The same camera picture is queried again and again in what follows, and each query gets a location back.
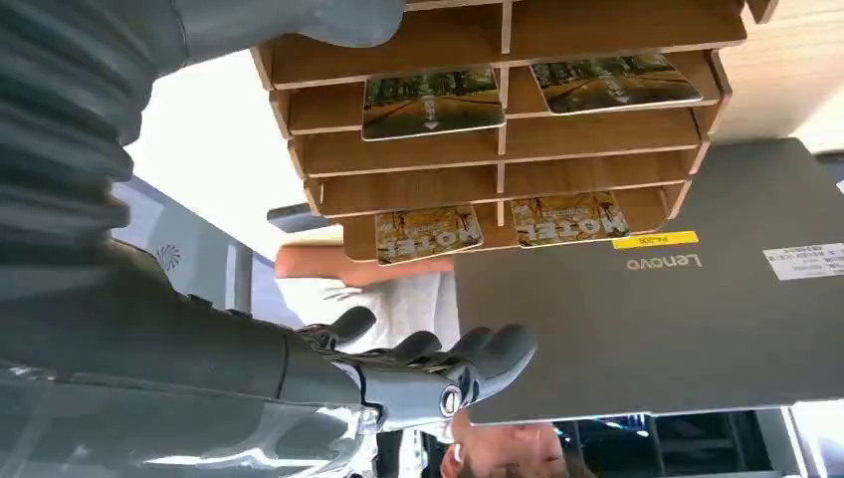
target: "lenovo logo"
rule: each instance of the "lenovo logo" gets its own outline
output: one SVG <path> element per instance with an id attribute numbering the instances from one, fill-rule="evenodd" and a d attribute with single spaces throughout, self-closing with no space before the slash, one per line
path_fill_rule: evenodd
<path id="1" fill-rule="evenodd" d="M 653 257 L 651 259 L 630 259 L 627 261 L 627 269 L 641 271 L 643 269 L 685 267 L 689 264 L 697 264 L 698 267 L 704 267 L 697 254 L 686 254 L 681 256 Z"/>

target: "gray laptop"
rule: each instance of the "gray laptop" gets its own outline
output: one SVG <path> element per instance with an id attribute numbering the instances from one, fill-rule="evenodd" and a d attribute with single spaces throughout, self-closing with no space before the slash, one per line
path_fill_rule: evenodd
<path id="1" fill-rule="evenodd" d="M 522 323 L 539 340 L 525 373 L 472 407 L 472 420 L 844 396 L 844 275 L 811 277 L 805 259 L 840 248 L 762 252 L 844 243 L 844 194 L 799 141 L 713 147 L 666 230 L 697 231 L 700 243 L 457 256 L 462 329 Z M 774 267 L 783 279 L 810 278 L 780 280 Z"/>

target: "sticker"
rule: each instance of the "sticker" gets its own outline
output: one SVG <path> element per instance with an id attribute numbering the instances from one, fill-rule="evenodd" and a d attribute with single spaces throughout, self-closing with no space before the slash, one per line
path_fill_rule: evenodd
<path id="1" fill-rule="evenodd" d="M 660 54 L 530 65 L 554 115 L 699 101 L 689 80 Z"/>
<path id="2" fill-rule="evenodd" d="M 499 127 L 504 107 L 490 66 L 366 82 L 364 141 Z"/>
<path id="3" fill-rule="evenodd" d="M 630 228 L 609 192 L 511 201 L 522 247 L 624 237 Z"/>
<path id="4" fill-rule="evenodd" d="M 844 244 L 787 247 L 762 251 L 780 281 L 844 276 Z"/>
<path id="5" fill-rule="evenodd" d="M 661 234 L 644 234 L 641 236 L 613 239 L 613 249 L 633 249 L 636 247 L 673 246 L 675 244 L 696 244 L 701 242 L 695 231 L 664 232 Z"/>
<path id="6" fill-rule="evenodd" d="M 470 204 L 376 214 L 375 241 L 386 266 L 475 247 L 484 236 Z"/>

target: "card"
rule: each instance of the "card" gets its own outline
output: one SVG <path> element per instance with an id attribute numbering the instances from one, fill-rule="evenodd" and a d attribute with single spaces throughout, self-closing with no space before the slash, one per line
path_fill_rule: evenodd
<path id="1" fill-rule="evenodd" d="M 375 215 L 375 255 L 382 266 L 449 254 L 483 242 L 472 205 Z"/>
<path id="2" fill-rule="evenodd" d="M 504 122 L 489 66 L 366 82 L 365 141 L 498 127 Z"/>
<path id="3" fill-rule="evenodd" d="M 511 201 L 513 225 L 522 247 L 593 241 L 630 234 L 611 192 Z"/>
<path id="4" fill-rule="evenodd" d="M 610 57 L 531 65 L 555 115 L 696 102 L 701 94 L 664 55 Z"/>

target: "hair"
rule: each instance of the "hair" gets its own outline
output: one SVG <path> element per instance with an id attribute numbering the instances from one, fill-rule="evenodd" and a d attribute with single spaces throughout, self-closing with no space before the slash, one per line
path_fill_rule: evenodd
<path id="1" fill-rule="evenodd" d="M 556 473 L 551 476 L 543 477 L 543 478 L 597 478 L 594 473 L 592 473 L 589 468 L 586 467 L 586 464 L 583 463 L 577 456 L 573 455 L 565 455 L 565 470 L 561 473 Z M 463 466 L 460 468 L 460 473 L 458 473 L 457 478 L 481 478 L 475 475 L 475 472 L 472 470 L 472 465 L 469 463 L 469 458 L 463 460 Z M 521 473 L 518 470 L 508 469 L 506 478 L 537 478 L 526 475 Z"/>

